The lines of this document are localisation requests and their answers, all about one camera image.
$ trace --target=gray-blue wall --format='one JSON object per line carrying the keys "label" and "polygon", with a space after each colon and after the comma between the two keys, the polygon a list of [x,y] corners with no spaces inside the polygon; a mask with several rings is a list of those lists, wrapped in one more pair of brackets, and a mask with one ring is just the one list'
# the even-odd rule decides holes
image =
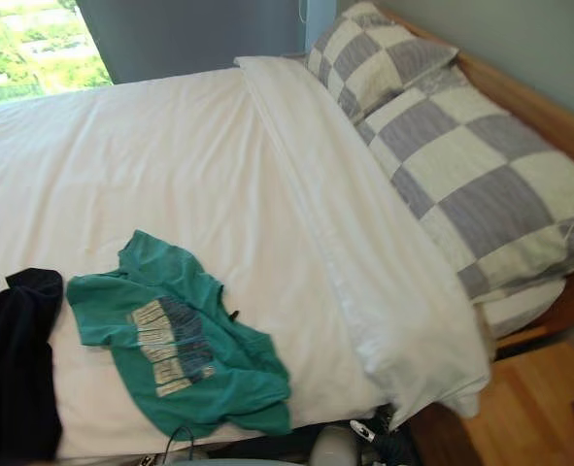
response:
{"label": "gray-blue wall", "polygon": [[78,0],[114,83],[302,51],[297,0]]}
{"label": "gray-blue wall", "polygon": [[336,0],[306,0],[306,51],[319,38],[325,29],[332,25],[336,17]]}
{"label": "gray-blue wall", "polygon": [[379,3],[574,112],[574,0]]}

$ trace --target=pillow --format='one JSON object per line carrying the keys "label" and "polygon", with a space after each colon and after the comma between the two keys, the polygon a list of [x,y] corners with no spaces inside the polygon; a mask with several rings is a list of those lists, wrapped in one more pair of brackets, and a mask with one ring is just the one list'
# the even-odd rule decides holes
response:
{"label": "pillow", "polygon": [[371,3],[341,14],[313,45],[307,68],[353,123],[417,78],[449,63],[457,49],[414,37]]}
{"label": "pillow", "polygon": [[473,302],[574,270],[574,162],[445,68],[358,131]]}
{"label": "pillow", "polygon": [[548,311],[564,288],[565,280],[559,279],[477,306],[482,307],[493,338],[502,338]]}

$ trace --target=white bed sheet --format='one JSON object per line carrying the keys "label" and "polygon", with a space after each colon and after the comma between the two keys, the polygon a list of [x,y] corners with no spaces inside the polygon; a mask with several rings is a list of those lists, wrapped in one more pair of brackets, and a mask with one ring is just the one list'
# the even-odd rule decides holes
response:
{"label": "white bed sheet", "polygon": [[[25,267],[115,269],[139,228],[192,251],[273,336],[294,426],[474,408],[489,367],[455,274],[293,60],[0,106],[0,289]],[[60,456],[161,451],[66,300],[51,335]],[[200,443],[257,435],[226,424]]]}

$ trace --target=teal t-shirt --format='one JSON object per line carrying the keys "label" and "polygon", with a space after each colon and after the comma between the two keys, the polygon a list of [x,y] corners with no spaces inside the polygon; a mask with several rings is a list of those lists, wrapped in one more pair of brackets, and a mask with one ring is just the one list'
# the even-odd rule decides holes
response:
{"label": "teal t-shirt", "polygon": [[142,231],[118,257],[115,271],[75,277],[66,294],[82,343],[110,348],[152,423],[167,436],[183,424],[204,437],[225,421],[288,433],[288,372],[269,335],[229,318],[221,283]]}

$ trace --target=wooden bed frame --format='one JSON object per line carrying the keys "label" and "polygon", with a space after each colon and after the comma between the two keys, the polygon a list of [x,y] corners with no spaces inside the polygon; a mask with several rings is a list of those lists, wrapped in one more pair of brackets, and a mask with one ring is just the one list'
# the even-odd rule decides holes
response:
{"label": "wooden bed frame", "polygon": [[[389,19],[402,24],[414,35],[448,44],[388,9],[381,10]],[[574,159],[573,114],[468,53],[460,51],[456,62],[470,82],[487,97],[534,128],[553,146]],[[497,345],[499,349],[507,349],[557,334],[572,326],[574,326],[574,273],[567,277],[565,290],[546,313],[524,329],[500,339]]]}

